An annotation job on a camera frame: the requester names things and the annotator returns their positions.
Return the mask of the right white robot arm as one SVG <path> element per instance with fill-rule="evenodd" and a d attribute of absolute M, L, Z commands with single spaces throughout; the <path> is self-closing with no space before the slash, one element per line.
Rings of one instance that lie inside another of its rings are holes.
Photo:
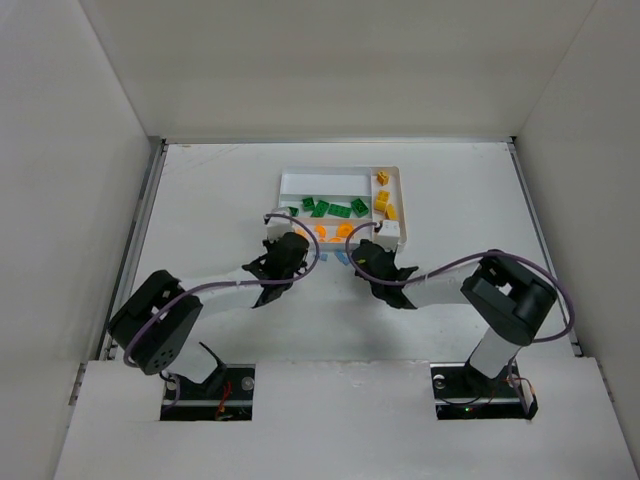
<path fill-rule="evenodd" d="M 465 364 L 473 379 L 496 380 L 508 362 L 534 342 L 558 299 L 550 283 L 499 250 L 460 259 L 434 274 L 397 267 L 394 252 L 369 240 L 352 250 L 350 260 L 355 274 L 369 281 L 373 296 L 392 308 L 473 307 L 488 325 Z"/>

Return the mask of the green plate brick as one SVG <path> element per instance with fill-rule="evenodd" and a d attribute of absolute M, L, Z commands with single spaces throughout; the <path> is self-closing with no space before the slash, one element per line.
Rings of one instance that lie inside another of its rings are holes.
<path fill-rule="evenodd" d="M 339 218 L 349 218 L 351 216 L 352 209 L 350 207 L 330 204 L 328 214 Z"/>

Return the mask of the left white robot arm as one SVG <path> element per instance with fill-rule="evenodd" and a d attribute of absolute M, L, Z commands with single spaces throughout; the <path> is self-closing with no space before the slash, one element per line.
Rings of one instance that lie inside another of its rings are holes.
<path fill-rule="evenodd" d="M 263 307 L 289 290 L 307 267 L 309 242 L 297 233 L 266 240 L 264 246 L 266 253 L 257 259 L 206 280 L 153 272 L 108 324 L 127 364 L 146 375 L 163 374 L 188 386 L 215 389 L 221 383 L 222 361 L 189 338 L 196 322 Z"/>

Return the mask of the green two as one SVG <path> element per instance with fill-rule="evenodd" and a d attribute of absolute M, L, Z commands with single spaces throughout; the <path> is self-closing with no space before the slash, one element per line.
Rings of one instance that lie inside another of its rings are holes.
<path fill-rule="evenodd" d="M 330 203 L 324 200 L 318 200 L 317 203 L 315 204 L 315 208 L 313 209 L 312 213 L 311 213 L 311 217 L 312 218 L 323 218 L 330 207 Z"/>

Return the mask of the small yellow square brick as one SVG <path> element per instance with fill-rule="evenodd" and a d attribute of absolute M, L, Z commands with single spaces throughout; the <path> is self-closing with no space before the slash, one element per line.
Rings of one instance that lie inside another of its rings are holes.
<path fill-rule="evenodd" d="M 376 179 L 381 186 L 386 186 L 390 181 L 390 175 L 384 170 L 377 172 Z"/>

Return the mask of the green small square brick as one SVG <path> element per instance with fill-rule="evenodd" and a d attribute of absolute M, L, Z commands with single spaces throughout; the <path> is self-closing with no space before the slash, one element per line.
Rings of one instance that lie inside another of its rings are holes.
<path fill-rule="evenodd" d="M 304 211 L 313 211 L 315 209 L 314 199 L 312 197 L 303 198 L 302 208 Z"/>

